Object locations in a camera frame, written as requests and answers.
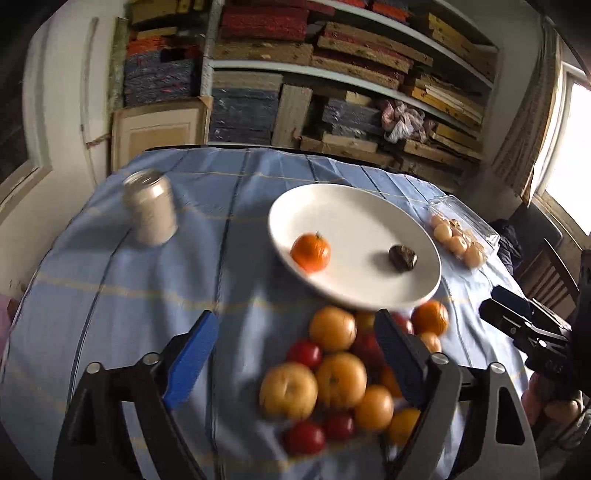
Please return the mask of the orange round fruit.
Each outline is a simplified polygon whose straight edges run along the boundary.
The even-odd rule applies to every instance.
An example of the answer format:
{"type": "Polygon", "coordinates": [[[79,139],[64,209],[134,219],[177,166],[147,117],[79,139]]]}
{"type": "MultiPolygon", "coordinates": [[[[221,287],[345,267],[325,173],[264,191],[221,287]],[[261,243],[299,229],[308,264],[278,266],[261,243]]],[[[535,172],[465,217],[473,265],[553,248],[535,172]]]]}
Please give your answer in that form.
{"type": "Polygon", "coordinates": [[[355,408],[365,395],[368,374],[363,362],[349,352],[325,357],[315,372],[318,382],[318,402],[325,410],[355,408]]]}

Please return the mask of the large yellow pear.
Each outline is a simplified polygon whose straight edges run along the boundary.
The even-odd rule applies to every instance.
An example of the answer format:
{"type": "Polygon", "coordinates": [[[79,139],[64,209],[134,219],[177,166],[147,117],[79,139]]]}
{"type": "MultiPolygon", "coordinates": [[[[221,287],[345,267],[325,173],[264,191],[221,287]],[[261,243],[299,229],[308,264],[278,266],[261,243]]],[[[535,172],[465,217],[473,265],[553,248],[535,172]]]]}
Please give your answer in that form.
{"type": "Polygon", "coordinates": [[[318,400],[318,382],[310,368],[286,362],[266,372],[259,389],[259,406],[269,417],[302,421],[318,400]]]}

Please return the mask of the small red tomato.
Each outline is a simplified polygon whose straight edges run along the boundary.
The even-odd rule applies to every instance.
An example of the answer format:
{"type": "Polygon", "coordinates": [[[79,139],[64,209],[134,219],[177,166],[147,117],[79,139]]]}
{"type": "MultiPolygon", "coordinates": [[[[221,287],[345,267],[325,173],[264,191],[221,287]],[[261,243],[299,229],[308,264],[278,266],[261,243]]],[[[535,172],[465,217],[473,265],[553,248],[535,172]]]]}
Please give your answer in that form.
{"type": "Polygon", "coordinates": [[[287,362],[298,363],[315,371],[322,364],[322,348],[308,339],[301,339],[294,343],[287,351],[287,362]]]}

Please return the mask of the orange tangerine with stem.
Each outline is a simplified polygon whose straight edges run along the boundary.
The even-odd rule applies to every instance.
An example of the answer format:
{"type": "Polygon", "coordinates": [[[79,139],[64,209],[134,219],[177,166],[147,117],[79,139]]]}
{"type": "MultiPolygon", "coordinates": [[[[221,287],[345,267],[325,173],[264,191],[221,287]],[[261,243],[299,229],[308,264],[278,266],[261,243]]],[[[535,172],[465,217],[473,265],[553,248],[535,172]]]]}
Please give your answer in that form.
{"type": "Polygon", "coordinates": [[[307,233],[295,240],[290,257],[307,273],[320,272],[329,265],[332,249],[320,233],[307,233]]]}

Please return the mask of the dark wooden chair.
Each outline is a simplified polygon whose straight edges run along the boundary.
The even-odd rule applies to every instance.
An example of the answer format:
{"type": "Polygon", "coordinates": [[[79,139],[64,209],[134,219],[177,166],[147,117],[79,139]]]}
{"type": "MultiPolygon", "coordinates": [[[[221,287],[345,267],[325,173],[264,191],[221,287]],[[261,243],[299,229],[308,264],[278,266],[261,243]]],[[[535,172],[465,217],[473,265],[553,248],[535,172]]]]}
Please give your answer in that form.
{"type": "Polygon", "coordinates": [[[527,298],[534,299],[571,323],[579,297],[577,281],[551,243],[544,239],[535,254],[515,270],[527,298]]]}

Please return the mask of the clear plastic fruit box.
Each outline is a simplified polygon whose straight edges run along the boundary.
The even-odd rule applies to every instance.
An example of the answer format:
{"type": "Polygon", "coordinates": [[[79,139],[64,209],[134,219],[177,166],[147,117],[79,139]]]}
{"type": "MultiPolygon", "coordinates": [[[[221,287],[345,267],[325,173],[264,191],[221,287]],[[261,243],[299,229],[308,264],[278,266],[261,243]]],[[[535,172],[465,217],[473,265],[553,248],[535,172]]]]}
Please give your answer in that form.
{"type": "Polygon", "coordinates": [[[481,268],[498,251],[500,235],[453,195],[429,203],[429,225],[433,238],[469,270],[481,268]]]}

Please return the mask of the white oval plate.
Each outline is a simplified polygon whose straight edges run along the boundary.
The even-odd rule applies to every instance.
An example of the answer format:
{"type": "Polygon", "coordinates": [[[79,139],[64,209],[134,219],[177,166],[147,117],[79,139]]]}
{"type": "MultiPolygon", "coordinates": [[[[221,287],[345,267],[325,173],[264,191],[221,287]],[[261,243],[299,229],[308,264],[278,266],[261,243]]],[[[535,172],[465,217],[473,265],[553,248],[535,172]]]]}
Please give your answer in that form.
{"type": "Polygon", "coordinates": [[[360,310],[411,309],[431,299],[442,279],[439,252],[426,230],[402,208],[379,195],[338,184],[290,189],[270,207],[267,230],[287,269],[335,303],[360,310]],[[308,274],[290,257],[302,234],[320,233],[332,257],[308,274]],[[416,267],[400,272],[389,260],[393,245],[418,255],[416,267]]]}

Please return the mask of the beige drink can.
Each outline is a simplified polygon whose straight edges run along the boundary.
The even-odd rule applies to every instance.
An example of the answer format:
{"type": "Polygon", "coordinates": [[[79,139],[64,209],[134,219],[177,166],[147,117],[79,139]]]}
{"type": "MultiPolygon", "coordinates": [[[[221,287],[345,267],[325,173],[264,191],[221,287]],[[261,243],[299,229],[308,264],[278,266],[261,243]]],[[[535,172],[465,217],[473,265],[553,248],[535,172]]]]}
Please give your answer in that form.
{"type": "Polygon", "coordinates": [[[155,169],[140,170],[123,182],[123,203],[132,233],[145,246],[166,243],[177,231],[176,213],[168,178],[155,169]]]}

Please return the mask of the cardboard framed panel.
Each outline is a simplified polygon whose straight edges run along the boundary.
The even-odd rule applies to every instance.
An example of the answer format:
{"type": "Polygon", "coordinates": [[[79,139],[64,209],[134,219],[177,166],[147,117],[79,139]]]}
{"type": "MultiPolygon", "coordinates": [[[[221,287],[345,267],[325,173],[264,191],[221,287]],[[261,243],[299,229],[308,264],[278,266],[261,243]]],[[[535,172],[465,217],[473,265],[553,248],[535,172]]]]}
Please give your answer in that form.
{"type": "Polygon", "coordinates": [[[111,172],[142,152],[207,143],[213,98],[199,96],[118,109],[111,130],[111,172]]]}

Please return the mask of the pink plastic bag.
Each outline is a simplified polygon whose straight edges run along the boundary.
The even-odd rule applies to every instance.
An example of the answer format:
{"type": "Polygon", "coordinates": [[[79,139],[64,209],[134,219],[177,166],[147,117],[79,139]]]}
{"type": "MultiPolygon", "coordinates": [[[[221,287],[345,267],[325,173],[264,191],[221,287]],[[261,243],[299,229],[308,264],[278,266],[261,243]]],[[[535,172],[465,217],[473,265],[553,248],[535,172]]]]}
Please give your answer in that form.
{"type": "Polygon", "coordinates": [[[384,138],[396,144],[402,140],[427,141],[425,113],[409,107],[399,100],[385,100],[382,104],[382,128],[384,138]]]}

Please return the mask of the white metal shelf unit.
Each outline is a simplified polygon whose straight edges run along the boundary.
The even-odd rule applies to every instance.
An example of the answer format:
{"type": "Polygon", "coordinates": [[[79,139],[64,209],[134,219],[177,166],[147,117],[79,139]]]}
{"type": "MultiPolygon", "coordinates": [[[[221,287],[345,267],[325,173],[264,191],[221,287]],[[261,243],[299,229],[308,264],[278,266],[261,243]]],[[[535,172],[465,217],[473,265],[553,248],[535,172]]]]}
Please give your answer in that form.
{"type": "Polygon", "coordinates": [[[445,1],[131,1],[124,101],[213,98],[207,143],[483,158],[497,47],[445,1]],[[384,138],[382,104],[425,113],[427,141],[384,138]]]}

